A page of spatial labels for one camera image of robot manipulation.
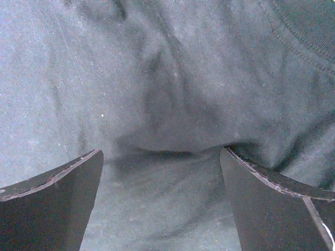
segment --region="stitched seam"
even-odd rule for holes
[[[301,52],[299,52],[298,50],[294,49],[291,45],[289,45],[287,42],[284,41],[284,39],[278,34],[278,32],[275,30],[273,22],[270,20],[270,15],[268,14],[268,12],[266,11],[265,7],[263,6],[263,4],[261,3],[260,0],[258,0],[258,3],[260,4],[260,6],[262,7],[262,9],[265,12],[265,15],[270,23],[271,26],[271,30],[273,35],[276,36],[276,38],[279,39],[279,41],[281,43],[283,43],[284,46],[286,46],[289,50],[291,50],[293,53],[297,54],[299,57],[301,57],[303,60],[305,60],[306,62],[312,64],[313,66],[315,66],[316,68],[319,68],[321,71],[327,72],[328,74],[331,74],[333,76],[335,76],[335,71],[330,70],[326,67],[321,66],[318,63],[315,63],[314,61],[310,60],[308,57],[306,57],[305,55],[303,55]]]
[[[283,19],[284,21],[284,24],[285,26],[289,29],[289,31],[294,35],[296,36],[297,38],[299,38],[299,40],[303,41],[304,43],[308,44],[308,47],[311,47],[314,51],[316,51],[317,53],[319,53],[322,57],[324,57],[326,60],[329,60],[330,62],[333,63],[334,59],[330,56],[327,56],[326,53],[322,52],[320,49],[318,49],[315,45],[313,44],[310,44],[308,42],[307,39],[305,39],[304,37],[300,36],[297,32],[294,31],[293,29],[293,25],[291,24],[291,22],[285,17],[282,15],[280,9],[279,9],[279,6],[278,4],[275,2],[275,1],[272,1],[274,6],[276,7],[277,11],[279,12],[281,18]]]

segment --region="black plastic piece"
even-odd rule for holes
[[[0,189],[0,250],[80,249],[103,168],[101,150]]]
[[[335,193],[299,183],[229,149],[220,157],[243,251],[335,250]]]

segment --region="dark gray t-shirt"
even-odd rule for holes
[[[0,12],[0,187],[102,149],[83,250],[239,250],[228,145],[334,189],[331,1],[12,0]]]

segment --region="gray cloth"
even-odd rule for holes
[[[143,251],[240,250],[223,146],[334,189],[333,51],[275,6],[1,1],[0,187],[102,149],[82,250]]]

